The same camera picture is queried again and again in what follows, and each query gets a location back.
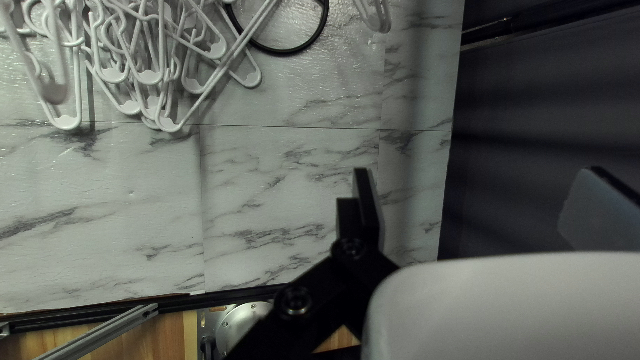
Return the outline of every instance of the grey plastic part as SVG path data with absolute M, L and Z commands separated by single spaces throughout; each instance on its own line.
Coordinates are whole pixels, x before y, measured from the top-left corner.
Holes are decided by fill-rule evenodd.
M 640 254 L 438 261 L 385 279 L 362 360 L 635 360 Z
M 640 250 L 640 208 L 588 168 L 580 170 L 558 219 L 576 250 Z
M 77 338 L 34 358 L 34 360 L 76 360 L 103 346 L 158 314 L 157 304 L 140 305 Z
M 0 340 L 6 338 L 7 336 L 9 336 L 9 334 L 11 334 L 9 323 L 0 322 Z

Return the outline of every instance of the black cable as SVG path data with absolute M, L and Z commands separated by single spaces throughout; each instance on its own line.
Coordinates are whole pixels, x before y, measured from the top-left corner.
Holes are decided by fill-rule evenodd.
M 263 45 L 254 39 L 250 39 L 249 44 L 251 44 L 256 49 L 262 51 L 263 53 L 267 53 L 275 56 L 289 56 L 289 55 L 297 54 L 300 51 L 310 47 L 311 44 L 316 42 L 316 40 L 320 37 L 320 34 L 324 29 L 324 25 L 326 25 L 327 17 L 329 16 L 329 0 L 317 0 L 317 1 L 322 5 L 322 14 L 320 15 L 320 23 L 316 28 L 316 32 L 314 32 L 314 34 L 311 35 L 311 37 L 301 45 L 292 47 L 290 49 L 275 49 L 273 47 L 268 47 L 266 45 Z M 237 32 L 241 34 L 244 31 L 244 29 L 242 28 L 242 26 L 240 26 L 240 23 L 238 22 L 238 19 L 234 14 L 234 9 L 231 7 L 231 4 L 225 4 L 225 11 L 227 12 L 229 19 L 231 20 L 231 23 L 236 28 Z

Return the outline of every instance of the metal rod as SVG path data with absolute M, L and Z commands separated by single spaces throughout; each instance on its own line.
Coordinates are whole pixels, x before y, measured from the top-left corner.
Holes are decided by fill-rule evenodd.
M 157 312 L 157 304 L 140 305 L 104 324 L 87 331 L 77 338 L 60 345 L 34 360 L 76 360 L 103 346 L 125 332 L 151 319 Z
M 10 334 L 9 323 L 0 322 L 0 339 L 6 338 Z

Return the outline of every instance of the black edge trim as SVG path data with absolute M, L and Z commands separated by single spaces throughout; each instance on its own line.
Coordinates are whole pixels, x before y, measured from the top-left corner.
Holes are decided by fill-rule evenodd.
M 236 290 L 213 291 L 198 295 L 180 294 L 167 297 L 131 299 L 105 304 L 70 307 L 66 309 L 35 311 L 15 315 L 9 314 L 0 316 L 0 322 L 9 322 L 11 333 L 17 334 L 20 332 L 104 322 L 130 310 L 132 307 L 143 304 L 157 303 L 158 313 L 164 314 L 237 304 L 239 302 L 269 300 L 273 299 L 276 292 L 283 287 L 284 284 L 254 286 Z

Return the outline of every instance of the black screw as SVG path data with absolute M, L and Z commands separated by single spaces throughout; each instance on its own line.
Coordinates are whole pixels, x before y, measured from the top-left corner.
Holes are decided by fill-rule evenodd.
M 284 290 L 280 304 L 282 310 L 288 315 L 302 315 L 311 307 L 311 296 L 305 288 L 287 288 Z
M 358 238 L 340 239 L 340 251 L 354 260 L 360 259 L 365 248 L 365 243 Z

